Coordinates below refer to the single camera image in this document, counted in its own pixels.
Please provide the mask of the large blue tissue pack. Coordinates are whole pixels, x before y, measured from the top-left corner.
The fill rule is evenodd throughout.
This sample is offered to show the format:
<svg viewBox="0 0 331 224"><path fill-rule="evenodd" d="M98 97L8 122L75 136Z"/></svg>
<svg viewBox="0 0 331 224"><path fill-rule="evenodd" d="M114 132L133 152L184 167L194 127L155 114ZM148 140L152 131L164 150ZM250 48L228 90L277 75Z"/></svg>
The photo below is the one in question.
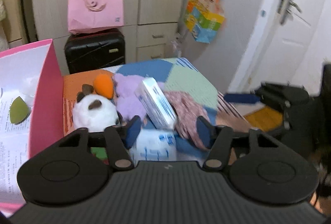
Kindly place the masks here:
<svg viewBox="0 0 331 224"><path fill-rule="evenodd" d="M142 129L129 149L136 166L139 161L176 161L176 139L173 132Z"/></svg>

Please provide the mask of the orange plush ball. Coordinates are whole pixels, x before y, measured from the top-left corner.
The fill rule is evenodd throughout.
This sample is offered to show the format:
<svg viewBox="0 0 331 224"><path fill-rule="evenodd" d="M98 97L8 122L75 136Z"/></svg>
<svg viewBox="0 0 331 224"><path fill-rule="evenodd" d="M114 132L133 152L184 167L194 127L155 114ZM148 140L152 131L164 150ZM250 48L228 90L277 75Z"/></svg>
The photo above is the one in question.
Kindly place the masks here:
<svg viewBox="0 0 331 224"><path fill-rule="evenodd" d="M95 92L107 99L112 99L114 96L114 85L110 75L99 74L93 81Z"/></svg>

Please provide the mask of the pink tote bag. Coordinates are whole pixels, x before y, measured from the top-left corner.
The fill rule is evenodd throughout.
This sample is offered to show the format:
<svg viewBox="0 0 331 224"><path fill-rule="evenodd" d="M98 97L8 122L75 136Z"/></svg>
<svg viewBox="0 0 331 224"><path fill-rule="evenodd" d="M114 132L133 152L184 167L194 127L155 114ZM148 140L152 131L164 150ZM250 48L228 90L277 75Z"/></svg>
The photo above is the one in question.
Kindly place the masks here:
<svg viewBox="0 0 331 224"><path fill-rule="evenodd" d="M124 0L68 0L67 28L73 35L124 25Z"/></svg>

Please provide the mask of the purple plush toy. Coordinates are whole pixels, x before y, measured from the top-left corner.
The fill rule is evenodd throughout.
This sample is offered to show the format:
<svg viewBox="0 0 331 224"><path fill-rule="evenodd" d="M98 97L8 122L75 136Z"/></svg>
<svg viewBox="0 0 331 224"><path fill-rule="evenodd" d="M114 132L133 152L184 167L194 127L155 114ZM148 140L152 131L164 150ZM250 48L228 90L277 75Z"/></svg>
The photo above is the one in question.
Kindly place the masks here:
<svg viewBox="0 0 331 224"><path fill-rule="evenodd" d="M146 110L135 95L136 89L144 79L144 77L139 75L114 74L113 81L117 95L116 108L121 114L123 121L130 121L136 115L141 120L145 119Z"/></svg>

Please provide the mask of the strawberry plush toy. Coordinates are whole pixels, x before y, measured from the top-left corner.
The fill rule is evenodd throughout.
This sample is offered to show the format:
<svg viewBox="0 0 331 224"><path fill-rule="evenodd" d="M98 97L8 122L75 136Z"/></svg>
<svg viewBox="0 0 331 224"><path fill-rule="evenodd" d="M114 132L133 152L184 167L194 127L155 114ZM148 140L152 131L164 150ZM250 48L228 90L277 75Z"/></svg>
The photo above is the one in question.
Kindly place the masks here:
<svg viewBox="0 0 331 224"><path fill-rule="evenodd" d="M108 155L104 147L91 147L90 152L104 164L109 165Z"/></svg>

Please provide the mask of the black suitcase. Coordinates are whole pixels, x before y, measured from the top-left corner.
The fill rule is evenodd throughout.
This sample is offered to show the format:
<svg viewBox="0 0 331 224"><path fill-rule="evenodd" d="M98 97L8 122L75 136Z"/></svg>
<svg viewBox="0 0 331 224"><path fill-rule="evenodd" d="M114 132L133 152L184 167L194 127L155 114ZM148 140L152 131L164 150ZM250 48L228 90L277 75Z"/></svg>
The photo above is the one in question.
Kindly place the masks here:
<svg viewBox="0 0 331 224"><path fill-rule="evenodd" d="M71 35L64 47L69 73L125 64L125 38L118 29Z"/></svg>

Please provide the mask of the small white tissue pack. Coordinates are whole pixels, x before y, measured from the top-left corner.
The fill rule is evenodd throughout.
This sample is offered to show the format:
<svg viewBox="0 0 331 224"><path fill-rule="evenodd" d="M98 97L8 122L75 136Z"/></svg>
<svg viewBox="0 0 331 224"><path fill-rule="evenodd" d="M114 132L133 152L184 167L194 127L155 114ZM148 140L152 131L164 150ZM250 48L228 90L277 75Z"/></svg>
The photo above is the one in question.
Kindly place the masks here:
<svg viewBox="0 0 331 224"><path fill-rule="evenodd" d="M143 79L135 94L157 129L175 129L177 115L154 78Z"/></svg>

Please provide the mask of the floral fabric pouch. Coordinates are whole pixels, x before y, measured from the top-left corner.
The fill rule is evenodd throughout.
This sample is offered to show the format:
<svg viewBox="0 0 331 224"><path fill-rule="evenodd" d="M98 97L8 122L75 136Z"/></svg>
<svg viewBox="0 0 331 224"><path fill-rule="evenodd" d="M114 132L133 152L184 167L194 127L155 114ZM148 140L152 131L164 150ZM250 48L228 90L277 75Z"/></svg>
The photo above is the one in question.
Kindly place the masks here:
<svg viewBox="0 0 331 224"><path fill-rule="evenodd" d="M207 111L186 92L165 91L164 95L177 115L175 129L180 137L190 140L197 148L206 150L207 148L199 138L196 120L199 116L203 116L210 122Z"/></svg>

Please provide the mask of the white door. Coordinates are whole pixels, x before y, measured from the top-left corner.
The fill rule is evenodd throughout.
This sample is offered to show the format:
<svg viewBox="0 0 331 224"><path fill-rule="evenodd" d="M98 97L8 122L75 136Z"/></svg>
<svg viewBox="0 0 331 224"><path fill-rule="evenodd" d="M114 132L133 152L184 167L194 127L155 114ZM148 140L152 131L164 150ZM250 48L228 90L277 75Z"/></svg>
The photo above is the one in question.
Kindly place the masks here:
<svg viewBox="0 0 331 224"><path fill-rule="evenodd" d="M284 25L277 14L281 0L263 0L247 49L228 90L253 89L262 82L292 82L318 25L325 0L293 0L302 13Z"/></svg>

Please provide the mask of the pink storage box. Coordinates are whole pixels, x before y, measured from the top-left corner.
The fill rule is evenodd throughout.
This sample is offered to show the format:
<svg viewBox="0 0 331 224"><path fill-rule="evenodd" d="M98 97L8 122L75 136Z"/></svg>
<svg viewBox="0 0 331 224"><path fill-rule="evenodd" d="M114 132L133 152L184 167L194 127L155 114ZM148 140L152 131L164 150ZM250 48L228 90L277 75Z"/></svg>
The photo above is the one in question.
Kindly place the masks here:
<svg viewBox="0 0 331 224"><path fill-rule="evenodd" d="M22 81L38 76L28 118L15 125L10 106ZM25 203L17 183L19 168L63 137L63 78L53 41L33 42L1 52L1 212L12 214Z"/></svg>

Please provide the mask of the panda plush toy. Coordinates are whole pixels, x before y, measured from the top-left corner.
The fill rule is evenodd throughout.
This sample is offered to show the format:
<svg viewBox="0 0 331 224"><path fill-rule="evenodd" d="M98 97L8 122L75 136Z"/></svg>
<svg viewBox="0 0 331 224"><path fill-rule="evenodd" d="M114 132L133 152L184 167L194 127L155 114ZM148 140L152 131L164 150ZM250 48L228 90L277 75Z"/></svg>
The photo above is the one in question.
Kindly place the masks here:
<svg viewBox="0 0 331 224"><path fill-rule="evenodd" d="M92 85L83 84L72 110L73 128L87 128L89 132L102 132L119 125L121 117L116 106L106 97L93 93Z"/></svg>

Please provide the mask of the patchwork tablecloth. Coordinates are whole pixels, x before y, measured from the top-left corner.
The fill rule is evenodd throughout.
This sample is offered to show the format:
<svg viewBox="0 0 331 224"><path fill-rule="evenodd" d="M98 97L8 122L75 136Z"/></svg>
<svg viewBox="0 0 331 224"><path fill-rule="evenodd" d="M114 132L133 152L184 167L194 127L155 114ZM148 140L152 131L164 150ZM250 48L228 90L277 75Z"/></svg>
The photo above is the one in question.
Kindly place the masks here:
<svg viewBox="0 0 331 224"><path fill-rule="evenodd" d="M161 83L160 87L166 93L180 98L180 105L191 101L203 107L211 124L226 125L238 132L246 132L252 127L237 109L224 99L223 94L217 91L187 59L169 58L66 75L63 86L65 134L73 131L72 110L81 86L84 83L92 84L99 73L115 74L116 93L127 92L130 87L134 88L140 78L153 77Z"/></svg>

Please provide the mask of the colourful hanging gift bag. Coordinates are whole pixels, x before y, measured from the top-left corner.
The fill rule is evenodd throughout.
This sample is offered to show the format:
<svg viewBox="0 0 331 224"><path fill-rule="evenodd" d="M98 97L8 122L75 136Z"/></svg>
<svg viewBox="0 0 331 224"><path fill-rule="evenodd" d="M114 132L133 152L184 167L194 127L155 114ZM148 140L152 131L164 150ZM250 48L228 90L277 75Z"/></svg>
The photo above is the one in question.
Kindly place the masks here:
<svg viewBox="0 0 331 224"><path fill-rule="evenodd" d="M211 43L225 22L221 0L188 0L183 21L195 41Z"/></svg>

